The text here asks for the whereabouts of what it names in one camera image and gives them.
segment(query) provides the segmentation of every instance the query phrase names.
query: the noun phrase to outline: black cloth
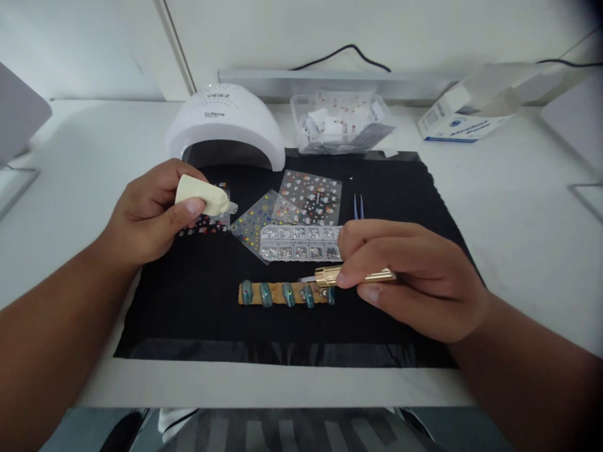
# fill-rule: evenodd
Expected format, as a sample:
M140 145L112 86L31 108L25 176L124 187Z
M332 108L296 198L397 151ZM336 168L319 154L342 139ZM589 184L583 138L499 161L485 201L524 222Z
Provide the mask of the black cloth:
M414 222L455 243L465 242L426 166L416 153L396 159L367 156L287 157L286 170L343 182L339 223L353 218L362 194L366 218ZM227 183L245 212L283 173L250 166L203 169ZM313 274L317 262L264 265L230 233L177 237L168 253L146 265L116 357L279 363L329 367L455 367L444 345L337 289L335 306L240 306L245 279L277 283Z

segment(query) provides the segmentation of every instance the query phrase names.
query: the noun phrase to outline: teal nail tip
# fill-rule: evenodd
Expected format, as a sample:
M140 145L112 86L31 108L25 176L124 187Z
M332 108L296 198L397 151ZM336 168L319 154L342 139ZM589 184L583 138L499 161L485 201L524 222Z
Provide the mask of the teal nail tip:
M331 306L335 304L335 288L329 287L327 288L327 303Z
M314 294L309 284L301 288L301 298L306 302L306 305L312 309L314 307Z
M259 296L262 299L262 304L265 308L272 306L272 292L267 282L262 282L259 285Z
M241 295L243 298L243 304L246 306L251 304L253 301L253 287L251 286L251 281L246 279L241 283Z
M290 282L283 283L283 297L290 308L295 306L295 295L293 294L293 286Z

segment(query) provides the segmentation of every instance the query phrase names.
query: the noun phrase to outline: white desk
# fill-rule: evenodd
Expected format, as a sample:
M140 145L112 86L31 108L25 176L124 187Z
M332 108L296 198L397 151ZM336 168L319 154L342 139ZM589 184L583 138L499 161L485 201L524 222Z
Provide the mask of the white desk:
M0 306L90 243L126 183L166 159L179 104L52 102L54 115L14 162L41 170L0 222ZM288 105L271 108L295 147ZM423 142L414 117L378 149L418 151L491 290L601 355L603 226L569 193L590 182L564 144L524 109L475 144ZM102 407L452 406L473 400L444 369L325 369L112 358L128 307L79 401Z

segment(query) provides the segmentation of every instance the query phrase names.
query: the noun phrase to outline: uv nail lamp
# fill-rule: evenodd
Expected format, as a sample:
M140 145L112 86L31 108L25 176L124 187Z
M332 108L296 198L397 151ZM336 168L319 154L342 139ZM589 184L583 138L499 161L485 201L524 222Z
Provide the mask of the uv nail lamp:
M238 85L210 85L188 99L171 125L172 157L196 168L246 164L281 171L283 137L270 110Z

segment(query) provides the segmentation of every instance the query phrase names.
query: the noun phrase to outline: white box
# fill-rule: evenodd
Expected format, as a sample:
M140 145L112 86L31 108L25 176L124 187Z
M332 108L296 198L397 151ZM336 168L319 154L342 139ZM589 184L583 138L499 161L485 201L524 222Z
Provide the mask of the white box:
M531 63L485 65L438 99L419 120L424 139L473 143L513 116L521 106L515 88L547 67Z

